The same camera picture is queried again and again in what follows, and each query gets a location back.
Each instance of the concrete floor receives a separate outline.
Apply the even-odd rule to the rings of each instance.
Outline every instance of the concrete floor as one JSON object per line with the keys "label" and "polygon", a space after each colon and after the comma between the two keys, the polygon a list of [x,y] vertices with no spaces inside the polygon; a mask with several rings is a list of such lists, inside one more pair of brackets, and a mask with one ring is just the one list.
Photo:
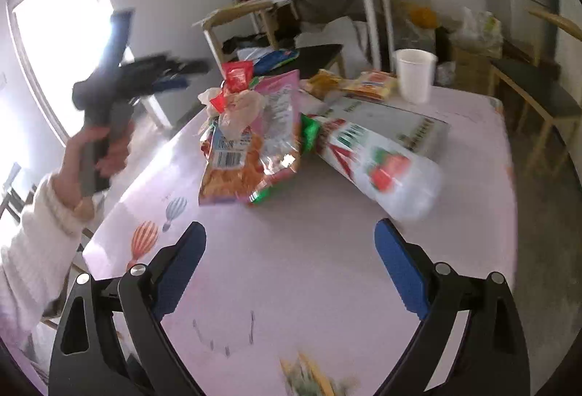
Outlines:
{"label": "concrete floor", "polygon": [[[523,174],[538,131],[535,116],[523,133],[509,131],[519,215],[514,297],[528,344],[532,394],[558,366],[582,327],[582,188],[570,162],[557,178]],[[173,133],[161,133],[147,117],[140,117],[127,169],[115,178],[105,197],[104,214]],[[557,135],[550,138],[546,150],[550,162],[562,151]],[[43,366],[48,366],[53,338],[50,329],[35,336]]]}

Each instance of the cardboard box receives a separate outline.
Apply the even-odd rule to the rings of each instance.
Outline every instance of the cardboard box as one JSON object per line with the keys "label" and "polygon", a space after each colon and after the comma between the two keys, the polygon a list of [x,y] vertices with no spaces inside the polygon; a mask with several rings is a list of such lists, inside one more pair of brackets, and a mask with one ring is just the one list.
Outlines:
{"label": "cardboard box", "polygon": [[501,53],[488,55],[473,53],[457,46],[452,47],[451,60],[455,61],[455,89],[487,94],[491,58],[500,58]]}

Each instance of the hot air balloon print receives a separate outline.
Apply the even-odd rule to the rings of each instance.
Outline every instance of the hot air balloon print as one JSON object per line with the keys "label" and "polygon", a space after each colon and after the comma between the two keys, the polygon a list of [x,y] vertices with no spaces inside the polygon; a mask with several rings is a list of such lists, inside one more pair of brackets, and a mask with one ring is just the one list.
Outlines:
{"label": "hot air balloon print", "polygon": [[162,227],[162,232],[167,232],[170,229],[172,221],[184,212],[187,205],[188,201],[185,197],[176,197],[170,201],[170,204],[166,207],[166,223]]}
{"label": "hot air balloon print", "polygon": [[142,223],[133,232],[132,238],[132,259],[127,263],[127,270],[138,263],[147,252],[155,245],[158,240],[158,226],[152,221]]}

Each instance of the bright window light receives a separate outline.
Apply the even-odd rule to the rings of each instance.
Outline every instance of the bright window light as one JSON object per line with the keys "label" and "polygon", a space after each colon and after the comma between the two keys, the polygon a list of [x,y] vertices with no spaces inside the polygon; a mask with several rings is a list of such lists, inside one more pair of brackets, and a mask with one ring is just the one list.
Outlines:
{"label": "bright window light", "polygon": [[73,85],[95,69],[111,31],[111,8],[98,0],[23,0],[14,8],[34,77],[69,136],[83,125]]}

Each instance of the plastic bottle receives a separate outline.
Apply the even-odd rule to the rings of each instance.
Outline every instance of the plastic bottle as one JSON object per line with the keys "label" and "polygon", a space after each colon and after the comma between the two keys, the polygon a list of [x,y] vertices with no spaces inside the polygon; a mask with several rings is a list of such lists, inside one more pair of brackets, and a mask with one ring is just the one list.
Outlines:
{"label": "plastic bottle", "polygon": [[319,155],[394,220],[425,216],[442,187],[440,167],[395,141],[343,119],[322,123]]}

